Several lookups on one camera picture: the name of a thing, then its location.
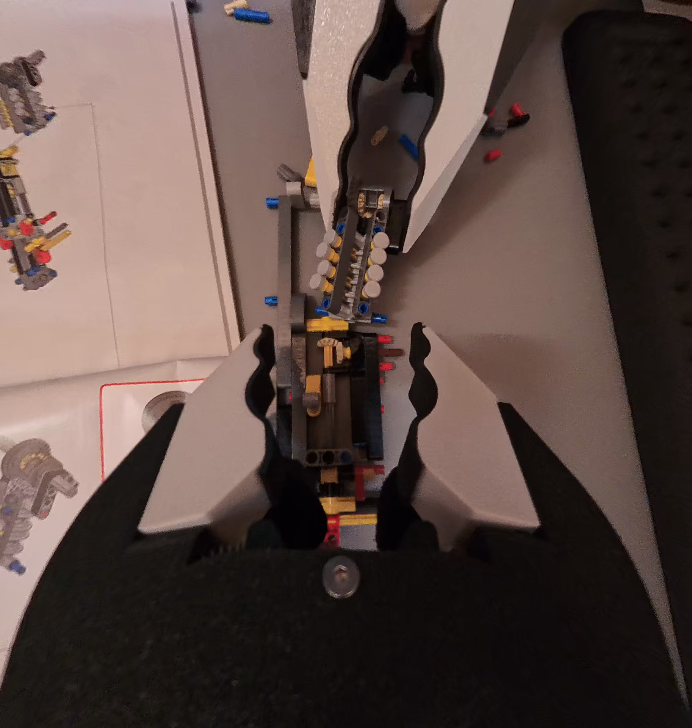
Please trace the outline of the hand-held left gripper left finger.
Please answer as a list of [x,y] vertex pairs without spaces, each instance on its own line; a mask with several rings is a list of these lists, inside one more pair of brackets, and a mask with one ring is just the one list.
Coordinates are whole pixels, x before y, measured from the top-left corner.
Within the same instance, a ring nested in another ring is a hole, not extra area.
[[305,468],[268,420],[275,334],[252,331],[191,393],[139,522],[146,535],[206,527],[227,547],[269,522],[276,544],[318,549],[327,518]]

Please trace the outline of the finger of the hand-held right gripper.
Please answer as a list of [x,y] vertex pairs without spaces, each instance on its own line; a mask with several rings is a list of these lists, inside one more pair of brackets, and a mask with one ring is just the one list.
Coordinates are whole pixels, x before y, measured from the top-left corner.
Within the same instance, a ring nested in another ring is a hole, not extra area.
[[420,141],[422,176],[412,197],[405,253],[430,223],[487,120],[488,91],[513,6],[513,1],[447,1],[435,17],[441,83]]
[[388,122],[396,66],[387,50],[395,29],[395,2],[303,1],[302,83],[321,215],[332,226],[345,204],[349,182],[396,182],[394,142],[371,139]]

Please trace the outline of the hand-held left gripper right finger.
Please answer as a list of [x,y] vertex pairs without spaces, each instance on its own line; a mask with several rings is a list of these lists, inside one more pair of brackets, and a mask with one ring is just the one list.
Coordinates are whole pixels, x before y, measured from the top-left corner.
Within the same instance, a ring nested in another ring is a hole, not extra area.
[[480,530],[534,533],[540,518],[493,392],[423,323],[411,331],[409,424],[382,486],[376,544],[462,551]]

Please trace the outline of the brick-built car chassis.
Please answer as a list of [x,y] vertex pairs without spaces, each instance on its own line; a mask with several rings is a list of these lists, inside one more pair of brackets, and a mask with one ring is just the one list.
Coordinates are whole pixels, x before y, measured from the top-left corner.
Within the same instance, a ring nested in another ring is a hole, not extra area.
[[316,188],[286,183],[266,206],[278,212],[278,287],[264,298],[279,308],[276,435],[285,455],[310,472],[327,518],[324,545],[337,548],[348,528],[377,524],[386,475],[383,376],[404,352],[378,331],[383,325],[318,316],[309,283],[307,292],[296,291],[294,219],[320,209]]

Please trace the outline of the brick-built engine block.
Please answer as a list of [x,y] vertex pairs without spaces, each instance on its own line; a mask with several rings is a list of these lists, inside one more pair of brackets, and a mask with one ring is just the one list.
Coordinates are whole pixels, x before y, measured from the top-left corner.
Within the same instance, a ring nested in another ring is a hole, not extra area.
[[309,281],[315,313],[349,325],[384,325],[378,311],[390,254],[398,251],[402,212],[393,187],[360,187],[336,212],[316,250]]

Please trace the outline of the black perforated pad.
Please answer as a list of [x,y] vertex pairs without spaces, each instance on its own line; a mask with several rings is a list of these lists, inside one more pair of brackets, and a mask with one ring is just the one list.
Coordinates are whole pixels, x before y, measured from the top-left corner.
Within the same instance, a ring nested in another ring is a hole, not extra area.
[[692,709],[692,22],[597,10],[562,52]]

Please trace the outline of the building instruction booklet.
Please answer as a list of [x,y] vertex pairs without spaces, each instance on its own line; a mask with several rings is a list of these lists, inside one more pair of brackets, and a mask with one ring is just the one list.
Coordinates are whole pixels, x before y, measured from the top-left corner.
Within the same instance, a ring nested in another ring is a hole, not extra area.
[[0,2],[0,147],[33,215],[71,231],[36,291],[0,248],[0,439],[47,442],[79,483],[34,520],[23,572],[0,567],[0,669],[101,482],[99,387],[204,375],[239,342],[190,21],[186,2]]

